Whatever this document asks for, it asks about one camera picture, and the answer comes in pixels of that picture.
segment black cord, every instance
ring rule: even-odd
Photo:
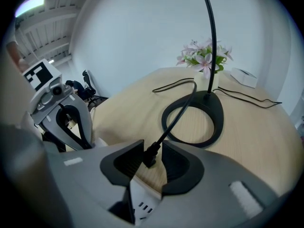
[[[178,83],[178,82],[180,82],[180,81],[187,80],[187,79],[194,79],[194,78],[182,78],[182,79],[180,79],[180,80],[178,80],[178,81],[176,81],[176,82],[174,82],[174,83],[172,83],[172,84],[165,85],[165,86],[159,87],[159,88],[157,88],[157,89],[154,89],[154,90],[152,90],[152,92],[153,92],[153,93],[159,93],[159,92],[162,92],[162,91],[166,91],[166,90],[168,90],[168,89],[172,89],[172,88],[174,88],[174,87],[176,87],[176,86],[171,87],[171,88],[168,88],[168,89],[160,90],[160,89],[166,88],[166,87],[168,87],[168,86],[172,86],[172,85],[174,85],[174,84],[176,84],[176,83]]]
[[[156,92],[166,91],[166,90],[171,89],[171,88],[173,88],[173,87],[170,87],[170,88],[167,88],[167,89],[163,89],[163,88],[166,88],[166,87],[168,87],[168,86],[174,85],[174,84],[176,84],[176,83],[178,83],[178,82],[180,82],[180,81],[187,80],[187,79],[194,79],[194,78],[182,78],[182,79],[180,79],[180,80],[178,80],[178,81],[176,81],[176,82],[174,82],[174,83],[172,83],[172,84],[165,85],[165,86],[162,86],[162,87],[160,87],[160,88],[154,89],[154,90],[152,90],[152,92],[155,92],[155,93],[156,93]],[[250,95],[246,95],[246,94],[244,94],[244,93],[242,93],[242,92],[239,92],[239,91],[232,91],[232,90],[224,89],[224,88],[222,88],[222,87],[218,87],[218,89],[214,89],[213,91],[216,91],[216,90],[219,90],[219,91],[223,92],[224,94],[226,94],[226,95],[228,95],[228,96],[230,96],[230,97],[232,97],[232,98],[234,98],[234,99],[237,99],[237,100],[240,100],[240,101],[244,101],[244,102],[248,102],[248,103],[251,103],[251,104],[253,104],[253,105],[256,105],[256,106],[258,106],[258,107],[260,107],[260,108],[264,108],[264,109],[268,109],[268,108],[273,107],[273,106],[275,106],[275,105],[282,104],[282,102],[276,102],[276,101],[272,101],[272,100],[269,100],[269,99],[259,100],[259,99],[257,99],[257,98],[254,98],[254,97],[250,96]],[[251,98],[251,99],[254,99],[254,100],[256,100],[256,101],[259,101],[259,102],[270,101],[270,102],[272,102],[272,103],[274,103],[274,104],[271,105],[271,106],[261,106],[261,105],[257,105],[257,104],[255,104],[255,103],[253,103],[253,102],[251,102],[251,101],[248,101],[248,100],[244,100],[244,99],[242,99],[242,98],[235,97],[235,96],[230,95],[230,94],[228,94],[228,93],[226,93],[226,92],[224,92],[224,91],[231,92],[231,93],[241,94],[241,95],[247,96],[247,97],[249,97],[249,98]]]
[[[226,95],[228,95],[228,96],[230,96],[230,97],[232,97],[232,98],[234,98],[234,99],[237,99],[237,100],[240,100],[240,101],[245,101],[245,102],[251,103],[251,104],[253,104],[253,105],[256,105],[256,106],[258,106],[258,107],[264,108],[264,109],[268,109],[268,108],[273,107],[273,106],[275,106],[275,105],[282,104],[282,102],[274,102],[274,101],[271,101],[271,100],[269,100],[269,99],[265,99],[265,100],[263,100],[263,101],[268,100],[268,101],[271,101],[271,102],[274,103],[274,104],[271,105],[271,106],[261,106],[261,105],[258,105],[258,104],[256,104],[256,103],[253,103],[253,102],[251,102],[251,101],[244,100],[244,99],[235,97],[235,96],[233,96],[233,95],[229,95],[228,93],[226,93],[226,92],[223,91],[223,90],[226,90],[226,89],[223,89],[223,90],[221,90],[221,89],[214,89],[213,91],[219,90],[219,91],[223,92],[224,94],[226,94]],[[240,93],[240,94],[242,94],[242,95],[248,96],[248,95],[243,94],[243,93],[241,93],[241,92],[236,92],[236,91],[235,91],[235,93]]]
[[[167,135],[170,133],[170,131],[172,130],[172,128],[175,126],[175,124],[178,122],[178,120],[180,119],[180,117],[184,114],[185,110],[188,108],[188,106],[190,105],[191,101],[193,100],[195,93],[196,93],[196,89],[197,89],[197,85],[196,83],[193,81],[193,78],[183,78],[181,80],[178,80],[172,84],[157,88],[152,90],[152,92],[154,93],[158,93],[158,92],[163,92],[172,88],[175,88],[177,86],[183,85],[183,84],[188,84],[188,83],[192,83],[194,84],[194,88],[193,91],[190,95],[190,97],[188,98],[188,100],[186,101],[186,103],[184,104],[184,106],[181,108],[180,112],[176,115],[176,117],[174,118],[174,120],[172,121],[172,123],[167,127],[167,129],[164,131],[164,133],[161,135],[161,137],[159,138],[159,140],[157,142],[154,142],[144,153],[143,153],[143,163],[146,165],[146,167],[150,168],[151,166],[153,166],[156,163],[156,155],[158,150],[161,147],[161,143],[162,141],[167,137]]]
[[[190,95],[190,97],[188,98],[188,100],[186,101],[186,103],[184,104],[184,106],[182,107],[182,109],[180,110],[180,112],[176,115],[176,117],[174,118],[174,120],[171,122],[171,124],[168,126],[168,128],[164,131],[164,133],[162,134],[162,136],[159,138],[159,140],[156,142],[156,144],[161,144],[162,141],[167,137],[168,133],[170,133],[170,131],[172,130],[172,128],[175,126],[175,124],[178,122],[178,120],[180,119],[180,117],[184,114],[185,110],[188,108],[188,106],[190,105],[191,101],[193,100],[194,98],[194,95],[196,93],[196,89],[197,89],[197,85],[194,81],[185,81],[185,82],[181,82],[179,84],[176,85],[176,83],[180,82],[180,81],[183,81],[183,80],[186,80],[186,79],[191,79],[191,78],[184,78],[184,79],[181,79],[179,81],[176,81],[172,84],[169,84],[169,85],[165,85],[163,87],[160,87],[160,88],[157,88],[157,89],[154,89],[152,90],[152,92],[154,93],[158,93],[158,92],[163,92],[163,91],[166,91],[166,90],[169,90],[169,89],[172,89],[172,88],[175,88],[177,86],[180,86],[180,85],[183,85],[183,84],[187,84],[187,83],[193,83],[194,84],[194,88],[193,88],[193,91]]]
[[[222,90],[225,90],[225,91],[227,91],[227,92],[238,93],[238,94],[247,96],[247,97],[249,97],[249,98],[251,98],[251,99],[254,99],[254,100],[256,100],[256,101],[259,101],[259,102],[270,101],[270,102],[272,102],[272,103],[280,103],[280,104],[282,103],[282,102],[272,101],[272,100],[269,100],[269,99],[259,100],[259,99],[256,99],[256,98],[252,97],[252,96],[246,95],[246,94],[244,94],[244,93],[242,93],[242,92],[227,90],[227,89],[224,89],[224,88],[222,88],[222,87],[218,87],[218,88],[219,88],[219,89],[222,89]]]

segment ceiling light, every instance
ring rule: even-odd
[[[15,17],[20,16],[21,14],[44,4],[44,0],[28,0],[22,3],[17,11],[15,12]]]

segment white wall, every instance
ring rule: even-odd
[[[286,80],[278,97],[278,101],[283,102],[283,108],[288,115],[295,109],[304,89],[304,41],[292,18],[289,19],[289,23],[291,28],[290,62]]]
[[[58,69],[60,73],[62,73],[62,83],[65,83],[67,80],[75,80],[68,62],[57,66],[56,69]]]
[[[222,45],[239,67],[258,76],[264,60],[259,0],[210,0]],[[104,96],[160,68],[174,67],[182,45],[210,37],[204,0],[87,0],[73,31],[71,53]]]
[[[288,11],[279,0],[260,0],[264,9],[264,58],[259,85],[277,100],[286,79],[291,54]]]

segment flower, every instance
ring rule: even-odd
[[[187,56],[188,56],[188,53],[186,52],[186,54],[184,54],[184,52],[182,51],[181,56],[177,57],[178,62],[176,64],[176,66],[179,65],[179,64],[185,63],[185,60],[187,59]]]
[[[205,43],[203,43],[203,46],[204,47],[207,47],[207,46],[210,46],[212,47],[212,39],[211,38],[208,38],[208,40],[206,40]]]
[[[226,52],[227,52],[227,50],[225,48],[217,47],[217,56],[218,57],[227,57],[227,55],[225,54]]]
[[[233,61],[233,58],[232,58],[232,56],[230,55],[231,52],[232,52],[232,47],[229,47],[229,49],[228,49],[227,52],[226,52],[226,55],[227,55],[227,57],[229,57],[229,58]]]
[[[183,51],[185,51],[187,54],[193,54],[195,52],[195,49],[184,45],[184,49],[182,50],[182,52]]]
[[[191,40],[190,46],[196,46],[197,41],[196,40]]]
[[[205,78],[210,78],[210,70],[211,70],[211,53],[208,53],[205,58],[202,56],[195,56],[195,59],[197,60],[197,62],[199,62],[199,64],[195,65],[193,67],[194,71],[203,71],[204,73],[204,77]]]
[[[232,52],[232,47],[230,47],[228,50],[224,47],[218,47],[217,56],[219,56],[219,57],[229,57],[233,61],[233,58],[231,56],[231,52]]]
[[[198,50],[203,50],[207,47],[206,43],[198,43],[198,44],[195,44],[195,46]]]
[[[185,62],[186,62],[186,64],[187,64],[187,66],[186,67],[190,67],[190,66],[192,66],[192,63],[188,60],[188,59],[186,59],[185,60]]]

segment lamp base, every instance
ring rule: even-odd
[[[171,112],[175,109],[182,107],[190,95],[184,96],[181,99],[173,102],[169,105],[163,112],[161,118],[161,124],[163,130],[167,129],[167,119]],[[176,142],[186,143],[198,148],[207,148],[212,145],[221,135],[224,127],[224,111],[222,104],[219,98],[216,96],[215,93],[211,92],[210,95],[207,94],[207,91],[198,91],[195,93],[195,96],[190,103],[189,106],[198,108],[205,113],[212,119],[214,125],[214,132],[210,139],[206,140],[205,142],[201,143],[188,143],[176,138],[172,133],[168,134],[168,137]]]

